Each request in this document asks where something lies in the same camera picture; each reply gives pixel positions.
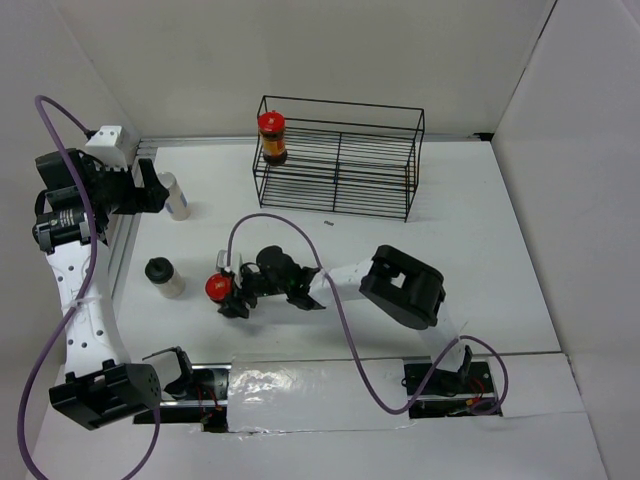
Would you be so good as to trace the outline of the white bottle blue label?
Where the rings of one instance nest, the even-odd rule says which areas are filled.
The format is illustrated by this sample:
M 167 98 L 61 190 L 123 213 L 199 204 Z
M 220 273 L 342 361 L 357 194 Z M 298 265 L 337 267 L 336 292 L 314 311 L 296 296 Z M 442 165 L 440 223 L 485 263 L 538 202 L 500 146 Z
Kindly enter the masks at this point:
M 174 221 L 187 220 L 191 215 L 191 210 L 175 175 L 170 172 L 160 172 L 158 179 L 161 185 L 169 192 L 165 202 L 165 209 L 170 217 Z

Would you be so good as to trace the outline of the red lid chili jar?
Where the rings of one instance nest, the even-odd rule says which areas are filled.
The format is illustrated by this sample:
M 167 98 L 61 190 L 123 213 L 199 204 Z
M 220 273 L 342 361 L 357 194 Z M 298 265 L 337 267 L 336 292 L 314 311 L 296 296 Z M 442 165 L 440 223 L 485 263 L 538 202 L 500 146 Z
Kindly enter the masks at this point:
M 234 277 L 226 272 L 217 272 L 207 279 L 204 291 L 214 303 L 222 305 L 233 293 Z

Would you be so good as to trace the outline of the red lid sauce jar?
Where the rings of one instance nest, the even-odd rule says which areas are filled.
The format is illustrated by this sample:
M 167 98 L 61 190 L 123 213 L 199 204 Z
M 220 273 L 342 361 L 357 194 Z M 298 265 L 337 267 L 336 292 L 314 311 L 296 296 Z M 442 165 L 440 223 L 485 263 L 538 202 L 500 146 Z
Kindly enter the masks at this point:
M 262 141 L 263 158 L 271 166 L 283 165 L 288 157 L 285 117 L 275 110 L 267 111 L 258 116 L 257 125 Z

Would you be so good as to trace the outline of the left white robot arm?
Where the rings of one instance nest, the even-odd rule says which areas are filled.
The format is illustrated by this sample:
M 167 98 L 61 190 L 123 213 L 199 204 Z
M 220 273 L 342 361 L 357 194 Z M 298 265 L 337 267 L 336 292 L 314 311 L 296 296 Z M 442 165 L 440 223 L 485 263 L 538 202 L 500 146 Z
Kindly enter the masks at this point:
M 36 159 L 45 188 L 35 205 L 33 236 L 56 279 L 67 318 L 65 379 L 49 390 L 51 406 L 87 430 L 184 399 L 197 374 L 186 352 L 169 347 L 135 363 L 119 334 L 110 293 L 106 228 L 112 214 L 160 212 L 169 196 L 148 158 L 142 186 L 130 168 L 110 166 L 78 149 Z

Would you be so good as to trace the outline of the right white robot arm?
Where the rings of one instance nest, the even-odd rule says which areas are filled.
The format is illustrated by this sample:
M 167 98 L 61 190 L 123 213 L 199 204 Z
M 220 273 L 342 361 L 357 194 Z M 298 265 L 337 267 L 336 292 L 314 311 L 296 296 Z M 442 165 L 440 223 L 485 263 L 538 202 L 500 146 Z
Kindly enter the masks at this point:
M 392 246 L 382 245 L 370 259 L 326 271 L 301 266 L 272 245 L 254 262 L 242 264 L 235 256 L 230 267 L 219 266 L 204 290 L 226 318 L 247 319 L 261 297 L 282 295 L 303 311 L 368 300 L 401 326 L 417 331 L 430 353 L 443 356 L 427 383 L 429 393 L 452 396 L 471 379 L 472 352 L 448 318 L 444 276 Z

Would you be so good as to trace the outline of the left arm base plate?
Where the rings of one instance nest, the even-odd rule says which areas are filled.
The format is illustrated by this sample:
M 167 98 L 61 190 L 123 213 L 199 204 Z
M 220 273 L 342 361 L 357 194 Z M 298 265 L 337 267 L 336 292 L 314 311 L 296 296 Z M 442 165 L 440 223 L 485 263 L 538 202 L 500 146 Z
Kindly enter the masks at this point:
M 163 400 L 160 420 L 167 425 L 187 425 L 203 432 L 227 433 L 230 364 L 202 364 L 193 367 L 194 382 L 186 393 Z

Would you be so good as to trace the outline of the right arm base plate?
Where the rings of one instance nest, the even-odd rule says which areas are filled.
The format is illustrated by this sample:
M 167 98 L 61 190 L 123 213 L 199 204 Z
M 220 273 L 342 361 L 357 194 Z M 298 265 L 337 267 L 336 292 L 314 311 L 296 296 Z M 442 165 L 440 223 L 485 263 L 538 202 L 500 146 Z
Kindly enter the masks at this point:
M 462 377 L 436 370 L 409 409 L 411 419 L 476 416 L 490 410 L 499 398 L 489 365 L 472 360 Z

